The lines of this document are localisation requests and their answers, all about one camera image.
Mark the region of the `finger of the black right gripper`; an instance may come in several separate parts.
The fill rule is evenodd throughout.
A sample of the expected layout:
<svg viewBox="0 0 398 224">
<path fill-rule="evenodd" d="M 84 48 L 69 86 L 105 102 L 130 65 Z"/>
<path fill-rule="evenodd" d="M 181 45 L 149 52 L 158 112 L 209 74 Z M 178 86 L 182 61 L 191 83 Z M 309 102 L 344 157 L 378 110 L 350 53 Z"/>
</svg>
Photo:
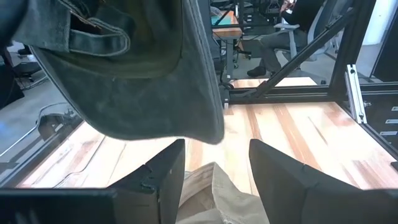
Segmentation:
<svg viewBox="0 0 398 224">
<path fill-rule="evenodd" d="M 29 0 L 0 0 L 0 50 L 6 48 L 24 19 Z"/>
</svg>

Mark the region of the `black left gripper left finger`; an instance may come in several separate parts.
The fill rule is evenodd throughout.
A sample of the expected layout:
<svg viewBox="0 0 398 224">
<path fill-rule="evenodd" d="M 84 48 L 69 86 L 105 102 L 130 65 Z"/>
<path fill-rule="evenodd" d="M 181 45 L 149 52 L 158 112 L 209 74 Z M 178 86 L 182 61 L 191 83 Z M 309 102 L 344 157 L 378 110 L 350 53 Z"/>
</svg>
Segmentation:
<svg viewBox="0 0 398 224">
<path fill-rule="evenodd" d="M 178 139 L 109 187 L 116 191 L 107 224 L 175 224 L 185 175 Z"/>
</svg>

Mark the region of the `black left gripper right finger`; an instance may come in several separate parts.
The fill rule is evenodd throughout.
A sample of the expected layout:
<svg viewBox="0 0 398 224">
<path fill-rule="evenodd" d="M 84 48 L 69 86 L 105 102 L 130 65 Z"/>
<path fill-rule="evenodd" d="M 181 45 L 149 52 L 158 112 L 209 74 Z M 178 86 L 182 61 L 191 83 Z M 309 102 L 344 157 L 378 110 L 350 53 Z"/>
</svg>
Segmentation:
<svg viewBox="0 0 398 224">
<path fill-rule="evenodd" d="M 355 192 L 359 189 L 275 149 L 259 139 L 249 142 L 254 181 L 270 224 L 304 224 L 303 208 L 312 187 Z"/>
</svg>

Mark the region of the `beige cotton cap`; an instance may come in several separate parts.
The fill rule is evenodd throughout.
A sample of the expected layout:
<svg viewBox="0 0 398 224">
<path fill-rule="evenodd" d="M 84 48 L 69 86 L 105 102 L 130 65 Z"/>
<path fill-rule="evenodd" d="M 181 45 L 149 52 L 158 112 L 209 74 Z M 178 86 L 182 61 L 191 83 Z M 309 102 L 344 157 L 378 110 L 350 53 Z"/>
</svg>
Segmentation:
<svg viewBox="0 0 398 224">
<path fill-rule="evenodd" d="M 270 224 L 258 196 L 238 190 L 215 162 L 187 172 L 175 224 Z"/>
</svg>

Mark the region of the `dark green denim cap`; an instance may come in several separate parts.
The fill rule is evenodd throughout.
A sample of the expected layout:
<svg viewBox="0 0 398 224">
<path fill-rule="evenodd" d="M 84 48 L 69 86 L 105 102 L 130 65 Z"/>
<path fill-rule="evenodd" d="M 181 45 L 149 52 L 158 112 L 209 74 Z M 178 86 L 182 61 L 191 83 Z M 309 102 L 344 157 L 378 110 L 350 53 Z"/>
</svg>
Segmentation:
<svg viewBox="0 0 398 224">
<path fill-rule="evenodd" d="M 28 0 L 15 40 L 97 131 L 218 144 L 223 108 L 197 0 Z"/>
</svg>

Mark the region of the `clear plastic bin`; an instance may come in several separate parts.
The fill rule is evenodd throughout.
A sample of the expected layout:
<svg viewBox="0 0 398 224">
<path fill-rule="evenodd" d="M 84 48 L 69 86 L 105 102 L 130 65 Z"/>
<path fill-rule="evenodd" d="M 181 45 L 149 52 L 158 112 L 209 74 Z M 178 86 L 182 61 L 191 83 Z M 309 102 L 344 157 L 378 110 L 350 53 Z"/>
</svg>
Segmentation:
<svg viewBox="0 0 398 224">
<path fill-rule="evenodd" d="M 0 152 L 0 188 L 21 185 L 82 122 L 68 103 L 41 108 L 33 127 Z"/>
</svg>

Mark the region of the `black panel with white labels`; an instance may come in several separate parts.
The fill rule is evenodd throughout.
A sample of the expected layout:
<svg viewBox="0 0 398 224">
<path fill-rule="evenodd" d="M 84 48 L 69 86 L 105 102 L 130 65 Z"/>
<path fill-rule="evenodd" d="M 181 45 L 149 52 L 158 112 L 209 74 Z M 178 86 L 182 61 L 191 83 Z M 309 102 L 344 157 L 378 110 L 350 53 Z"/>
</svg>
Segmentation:
<svg viewBox="0 0 398 224">
<path fill-rule="evenodd" d="M 394 158 L 391 166 L 398 171 L 398 93 L 364 95 L 368 125 Z"/>
</svg>

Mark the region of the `person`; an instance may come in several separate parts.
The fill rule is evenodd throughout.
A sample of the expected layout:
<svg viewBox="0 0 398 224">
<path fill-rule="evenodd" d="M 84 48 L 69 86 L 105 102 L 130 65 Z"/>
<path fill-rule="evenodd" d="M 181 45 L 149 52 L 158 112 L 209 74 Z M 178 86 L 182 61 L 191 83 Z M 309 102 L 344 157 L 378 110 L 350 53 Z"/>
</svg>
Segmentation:
<svg viewBox="0 0 398 224">
<path fill-rule="evenodd" d="M 298 25 L 294 30 L 296 47 L 308 44 L 307 35 L 315 16 L 323 5 L 324 0 L 285 0 L 280 9 L 280 16 L 289 25 Z M 265 35 L 260 41 L 261 60 L 259 65 L 247 71 L 250 77 L 274 75 L 281 69 L 281 64 L 276 56 L 276 49 L 289 49 L 290 37 L 287 30 Z"/>
</svg>

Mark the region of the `white office chair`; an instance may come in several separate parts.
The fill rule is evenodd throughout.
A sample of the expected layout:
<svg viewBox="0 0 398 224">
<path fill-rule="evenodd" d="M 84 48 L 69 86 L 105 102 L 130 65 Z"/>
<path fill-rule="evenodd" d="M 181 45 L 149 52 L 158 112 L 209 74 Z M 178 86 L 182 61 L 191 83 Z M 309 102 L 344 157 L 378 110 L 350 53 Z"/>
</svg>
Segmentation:
<svg viewBox="0 0 398 224">
<path fill-rule="evenodd" d="M 312 22 L 308 34 L 307 43 L 310 44 L 315 38 L 317 38 L 329 25 L 332 25 L 337 18 L 338 12 L 336 11 L 336 6 L 338 5 L 338 0 L 325 0 L 323 6 L 319 9 L 316 14 L 314 21 Z M 276 24 L 275 28 L 282 28 L 289 34 L 289 49 L 276 49 L 275 51 L 282 51 L 282 54 L 287 60 L 291 60 L 297 55 L 300 49 L 297 48 L 294 32 L 299 28 L 299 25 L 288 25 L 288 24 Z M 318 50 L 316 50 L 311 56 L 309 56 L 306 61 L 313 62 L 316 61 L 317 57 L 321 54 L 326 53 L 333 46 L 333 36 L 324 45 L 322 45 Z"/>
</svg>

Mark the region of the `wooden background desk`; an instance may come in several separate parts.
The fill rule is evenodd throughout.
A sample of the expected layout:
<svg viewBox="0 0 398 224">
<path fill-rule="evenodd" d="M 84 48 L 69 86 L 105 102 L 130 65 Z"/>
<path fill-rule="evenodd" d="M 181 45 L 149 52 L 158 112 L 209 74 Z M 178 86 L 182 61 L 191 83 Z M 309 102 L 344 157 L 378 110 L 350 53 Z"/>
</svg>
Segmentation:
<svg viewBox="0 0 398 224">
<path fill-rule="evenodd" d="M 226 79 L 230 80 L 234 72 L 233 52 L 234 41 L 239 40 L 243 32 L 233 11 L 225 11 L 226 25 L 214 25 L 213 37 L 225 43 L 226 46 Z"/>
</svg>

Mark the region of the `black partition panel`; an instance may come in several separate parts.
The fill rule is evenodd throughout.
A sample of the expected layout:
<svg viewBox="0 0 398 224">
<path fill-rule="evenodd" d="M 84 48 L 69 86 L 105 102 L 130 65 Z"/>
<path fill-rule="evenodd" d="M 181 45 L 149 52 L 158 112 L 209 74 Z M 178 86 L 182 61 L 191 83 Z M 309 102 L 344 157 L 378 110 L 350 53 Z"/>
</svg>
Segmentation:
<svg viewBox="0 0 398 224">
<path fill-rule="evenodd" d="M 371 76 L 382 82 L 398 82 L 398 0 L 394 0 Z"/>
</svg>

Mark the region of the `black table end rail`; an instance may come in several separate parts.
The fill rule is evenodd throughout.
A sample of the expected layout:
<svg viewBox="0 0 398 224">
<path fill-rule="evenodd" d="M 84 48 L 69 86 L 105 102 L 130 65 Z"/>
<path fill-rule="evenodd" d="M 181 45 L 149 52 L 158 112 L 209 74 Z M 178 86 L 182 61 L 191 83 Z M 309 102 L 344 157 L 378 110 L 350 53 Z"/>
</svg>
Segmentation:
<svg viewBox="0 0 398 224">
<path fill-rule="evenodd" d="M 361 85 L 364 98 L 377 96 L 398 96 L 398 82 L 368 83 Z M 338 91 L 329 86 L 282 86 L 265 93 L 256 93 L 255 88 L 235 88 L 221 91 L 221 101 L 230 105 L 266 103 L 314 103 L 341 102 L 348 100 L 346 90 Z"/>
</svg>

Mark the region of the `silver aluminium bracket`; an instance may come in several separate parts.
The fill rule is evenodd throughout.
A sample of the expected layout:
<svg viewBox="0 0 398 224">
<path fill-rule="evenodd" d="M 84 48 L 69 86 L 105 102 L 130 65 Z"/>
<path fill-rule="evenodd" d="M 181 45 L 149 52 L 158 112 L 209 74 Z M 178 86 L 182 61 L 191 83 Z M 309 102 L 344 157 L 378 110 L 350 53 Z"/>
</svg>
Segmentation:
<svg viewBox="0 0 398 224">
<path fill-rule="evenodd" d="M 345 82 L 351 115 L 358 124 L 367 124 L 364 101 L 355 64 L 348 64 L 345 71 Z"/>
</svg>

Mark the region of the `black diagonal frame strut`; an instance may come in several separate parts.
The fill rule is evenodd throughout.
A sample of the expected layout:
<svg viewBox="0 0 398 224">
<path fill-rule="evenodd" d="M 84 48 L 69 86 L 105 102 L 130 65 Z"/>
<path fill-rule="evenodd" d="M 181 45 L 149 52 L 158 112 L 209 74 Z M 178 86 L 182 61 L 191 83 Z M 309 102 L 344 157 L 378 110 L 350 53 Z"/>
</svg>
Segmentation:
<svg viewBox="0 0 398 224">
<path fill-rule="evenodd" d="M 337 19 L 332 25 L 328 26 L 315 40 L 308 44 L 297 56 L 288 62 L 282 69 L 277 72 L 267 82 L 262 82 L 252 93 L 253 97 L 260 97 L 261 95 L 271 91 L 276 84 L 281 82 L 290 72 L 293 72 L 305 59 L 308 59 L 318 49 L 325 45 L 335 34 L 345 28 L 354 17 L 356 10 L 349 9 L 343 16 Z"/>
</svg>

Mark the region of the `black frame post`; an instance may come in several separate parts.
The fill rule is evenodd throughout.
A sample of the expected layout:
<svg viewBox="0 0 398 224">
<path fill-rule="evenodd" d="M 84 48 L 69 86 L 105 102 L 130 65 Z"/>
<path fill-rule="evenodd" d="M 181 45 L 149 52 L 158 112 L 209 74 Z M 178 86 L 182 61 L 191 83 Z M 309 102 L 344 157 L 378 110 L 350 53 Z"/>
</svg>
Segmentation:
<svg viewBox="0 0 398 224">
<path fill-rule="evenodd" d="M 348 23 L 344 28 L 328 89 L 328 95 L 335 101 L 346 98 L 346 66 L 357 61 L 375 3 L 376 0 L 354 0 L 353 7 L 345 14 Z"/>
</svg>

